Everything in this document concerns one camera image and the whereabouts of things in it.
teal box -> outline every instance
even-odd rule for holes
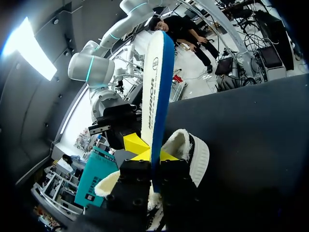
[[[79,182],[74,202],[84,207],[88,204],[100,207],[104,198],[96,196],[95,186],[109,174],[118,170],[114,156],[96,146],[93,147]]]

person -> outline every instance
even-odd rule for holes
[[[199,30],[191,20],[173,15],[161,20],[153,17],[149,22],[150,30],[162,30],[175,42],[185,43],[190,47],[196,56],[207,67],[207,72],[212,72],[212,65],[206,54],[199,48],[198,44],[203,45],[211,55],[216,59],[219,55],[217,49],[203,36],[200,36]]]
[[[86,166],[86,162],[81,160],[80,156],[68,156],[66,154],[62,155],[63,160],[71,166],[74,173],[76,170],[84,170]]]

black shirt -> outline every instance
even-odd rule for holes
[[[189,19],[181,18],[180,16],[173,15],[163,20],[169,27],[166,34],[174,41],[177,39],[185,39],[191,43],[197,42],[194,36],[188,31],[194,29],[195,23]]]

man in black clothing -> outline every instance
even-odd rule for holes
[[[190,50],[207,67],[207,72],[212,72],[212,65],[209,58],[199,48],[198,44],[203,45],[212,56],[216,59],[218,57],[217,49],[208,40],[199,35],[196,25],[189,19],[181,18],[180,16],[173,15],[171,17],[161,20],[160,18],[153,17],[149,22],[150,30],[162,30],[175,42],[185,43],[189,45]]]

yellow block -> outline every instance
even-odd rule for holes
[[[160,152],[160,161],[166,161],[166,160],[178,160],[176,157],[173,157],[169,153],[166,153],[165,151]]]
[[[131,160],[145,160],[145,161],[150,161],[150,148],[141,153],[140,155],[133,157]]]
[[[150,161],[150,147],[137,136],[136,133],[124,136],[125,150],[137,154],[136,157],[131,160],[146,160]],[[178,160],[176,157],[166,153],[165,151],[160,152],[160,161],[166,160]]]
[[[137,155],[150,149],[149,146],[140,137],[138,137],[136,133],[124,136],[124,144],[126,151],[130,151]]]

